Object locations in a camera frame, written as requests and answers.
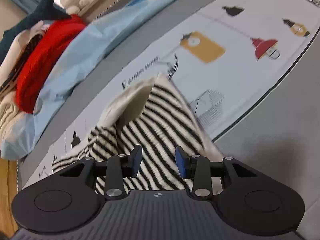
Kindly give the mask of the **striped white hooded sweater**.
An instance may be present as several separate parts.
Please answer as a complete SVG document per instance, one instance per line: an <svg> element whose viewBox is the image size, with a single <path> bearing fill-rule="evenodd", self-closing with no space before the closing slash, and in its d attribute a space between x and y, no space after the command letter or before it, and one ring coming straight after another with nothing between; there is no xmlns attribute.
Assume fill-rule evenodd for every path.
<svg viewBox="0 0 320 240"><path fill-rule="evenodd" d="M223 159L177 88L159 74L125 89L79 146L54 161L52 169L57 172L85 157L106 161L128 155L136 145L142 147L143 159L137 176L124 179L126 191L191 189L192 180L182 179L175 163L179 146L190 156Z"/></svg>

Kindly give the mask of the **white folded clothes stack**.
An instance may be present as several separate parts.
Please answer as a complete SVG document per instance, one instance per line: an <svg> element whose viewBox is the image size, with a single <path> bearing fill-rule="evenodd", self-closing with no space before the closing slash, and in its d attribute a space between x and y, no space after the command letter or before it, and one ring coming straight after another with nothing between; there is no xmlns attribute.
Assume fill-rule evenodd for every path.
<svg viewBox="0 0 320 240"><path fill-rule="evenodd" d="M31 29L16 35L1 64L1 98L13 90L25 61L46 34L50 25L51 22L40 21Z"/></svg>

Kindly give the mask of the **cream folded blanket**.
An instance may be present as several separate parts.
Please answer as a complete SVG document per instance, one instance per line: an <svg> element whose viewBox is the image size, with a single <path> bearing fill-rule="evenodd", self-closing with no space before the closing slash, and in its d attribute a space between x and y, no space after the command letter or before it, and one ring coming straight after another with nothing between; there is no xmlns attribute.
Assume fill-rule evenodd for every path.
<svg viewBox="0 0 320 240"><path fill-rule="evenodd" d="M10 91L1 100L1 144L12 132L14 124L21 120L26 113L19 109L16 103L16 90Z"/></svg>

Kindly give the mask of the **grey printed bed sheet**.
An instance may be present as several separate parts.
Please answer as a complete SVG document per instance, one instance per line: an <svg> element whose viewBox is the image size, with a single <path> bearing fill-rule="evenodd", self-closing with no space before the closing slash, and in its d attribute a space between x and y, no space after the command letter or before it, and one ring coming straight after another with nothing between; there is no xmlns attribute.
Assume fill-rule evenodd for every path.
<svg viewBox="0 0 320 240"><path fill-rule="evenodd" d="M178 65L172 83L211 139L227 131L279 81L319 29L319 0L215 0L147 46L78 113L59 139L21 166L27 187L84 144L127 87Z"/></svg>

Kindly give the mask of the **light blue quilt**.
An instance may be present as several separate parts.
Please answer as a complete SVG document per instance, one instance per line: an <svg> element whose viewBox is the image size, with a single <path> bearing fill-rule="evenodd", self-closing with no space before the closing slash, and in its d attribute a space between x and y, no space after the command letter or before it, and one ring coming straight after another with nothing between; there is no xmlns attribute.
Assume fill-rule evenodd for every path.
<svg viewBox="0 0 320 240"><path fill-rule="evenodd" d="M73 89L132 32L176 0L129 0L114 5L108 14L92 21L65 49L47 77L34 114L24 114L1 142L1 157L19 160L36 146L54 115Z"/></svg>

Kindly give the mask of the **red knitted blanket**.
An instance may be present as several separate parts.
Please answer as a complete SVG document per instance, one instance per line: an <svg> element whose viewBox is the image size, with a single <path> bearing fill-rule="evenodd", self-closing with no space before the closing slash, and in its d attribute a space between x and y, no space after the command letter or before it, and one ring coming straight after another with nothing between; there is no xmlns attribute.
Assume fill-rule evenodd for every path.
<svg viewBox="0 0 320 240"><path fill-rule="evenodd" d="M86 27L77 15L50 25L25 62L17 80L16 103L23 112L32 114L47 77L68 45Z"/></svg>

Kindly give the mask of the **dark blue shark plush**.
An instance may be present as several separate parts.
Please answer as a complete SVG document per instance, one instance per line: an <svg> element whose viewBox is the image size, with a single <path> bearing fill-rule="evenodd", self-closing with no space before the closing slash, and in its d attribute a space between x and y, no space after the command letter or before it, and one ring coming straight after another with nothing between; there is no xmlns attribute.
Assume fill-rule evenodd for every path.
<svg viewBox="0 0 320 240"><path fill-rule="evenodd" d="M30 29L41 20L56 21L70 19L54 0L41 0L36 9L12 28L5 30L1 40L1 63L4 61L14 38L24 30Z"/></svg>

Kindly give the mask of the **white plush toy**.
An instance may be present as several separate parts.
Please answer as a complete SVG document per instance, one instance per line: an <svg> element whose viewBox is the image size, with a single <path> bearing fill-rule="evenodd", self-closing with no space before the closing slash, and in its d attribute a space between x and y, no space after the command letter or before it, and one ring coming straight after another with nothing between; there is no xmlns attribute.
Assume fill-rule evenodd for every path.
<svg viewBox="0 0 320 240"><path fill-rule="evenodd" d="M90 0L61 0L61 5L69 15L78 14L81 9L90 3Z"/></svg>

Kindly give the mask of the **wooden bed frame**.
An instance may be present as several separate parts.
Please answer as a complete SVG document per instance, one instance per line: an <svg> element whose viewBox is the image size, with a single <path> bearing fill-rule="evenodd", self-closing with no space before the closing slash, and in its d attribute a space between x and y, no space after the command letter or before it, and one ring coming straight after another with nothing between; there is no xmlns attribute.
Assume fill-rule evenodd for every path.
<svg viewBox="0 0 320 240"><path fill-rule="evenodd" d="M13 198L18 191L17 162L1 159L0 177L1 233L12 237L18 229L11 211Z"/></svg>

